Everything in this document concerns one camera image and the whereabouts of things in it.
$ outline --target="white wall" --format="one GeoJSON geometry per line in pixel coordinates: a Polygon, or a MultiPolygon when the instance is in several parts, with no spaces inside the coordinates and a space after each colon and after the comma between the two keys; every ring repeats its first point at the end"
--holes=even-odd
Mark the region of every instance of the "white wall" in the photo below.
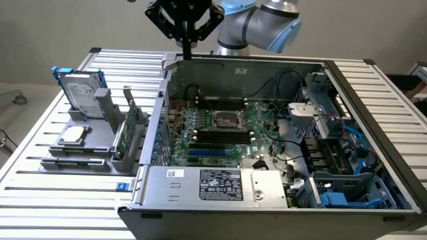
{"type": "MultiPolygon", "coordinates": [[[[54,84],[51,66],[78,67],[91,47],[180,51],[143,15],[150,2],[2,0],[0,82],[54,84]]],[[[427,0],[301,0],[299,8],[303,28],[283,55],[371,58],[387,72],[427,60],[427,0]]],[[[214,33],[196,51],[215,45],[214,33]]]]}

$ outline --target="blue pcie slot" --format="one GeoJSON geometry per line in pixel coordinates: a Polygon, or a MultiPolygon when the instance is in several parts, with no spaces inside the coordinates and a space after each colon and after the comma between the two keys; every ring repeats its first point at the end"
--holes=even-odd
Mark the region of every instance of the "blue pcie slot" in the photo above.
{"type": "Polygon", "coordinates": [[[227,152],[226,150],[190,150],[188,156],[216,156],[216,157],[226,157],[227,152]]]}

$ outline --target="motherboard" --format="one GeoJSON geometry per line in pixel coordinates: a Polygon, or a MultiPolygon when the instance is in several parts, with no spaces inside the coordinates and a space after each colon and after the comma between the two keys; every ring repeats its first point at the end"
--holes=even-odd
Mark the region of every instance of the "motherboard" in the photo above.
{"type": "Polygon", "coordinates": [[[252,168],[259,160],[272,161],[282,143],[268,138],[280,139],[268,114],[268,104],[256,101],[176,103],[168,110],[170,165],[252,168]]]}

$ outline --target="power supply label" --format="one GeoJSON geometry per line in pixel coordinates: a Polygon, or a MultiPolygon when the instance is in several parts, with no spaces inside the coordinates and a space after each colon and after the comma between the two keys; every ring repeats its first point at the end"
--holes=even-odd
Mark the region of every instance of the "power supply label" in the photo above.
{"type": "Polygon", "coordinates": [[[200,170],[199,197],[207,201],[243,201],[239,170],[200,170]]]}

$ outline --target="slotted metal table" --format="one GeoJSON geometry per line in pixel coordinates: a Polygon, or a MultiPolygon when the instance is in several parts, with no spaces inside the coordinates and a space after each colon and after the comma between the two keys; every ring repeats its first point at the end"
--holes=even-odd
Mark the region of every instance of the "slotted metal table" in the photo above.
{"type": "MultiPolygon", "coordinates": [[[[136,105],[151,113],[160,82],[164,52],[102,49],[90,53],[79,70],[102,69],[112,100],[128,110],[124,86],[136,105]]],[[[375,120],[427,187],[427,120],[377,65],[333,59],[375,120]]],[[[116,213],[131,201],[116,183],[132,177],[39,173],[40,159],[70,119],[60,92],[0,170],[0,239],[134,240],[116,213]]],[[[425,240],[427,227],[397,232],[381,240],[425,240]]]]}

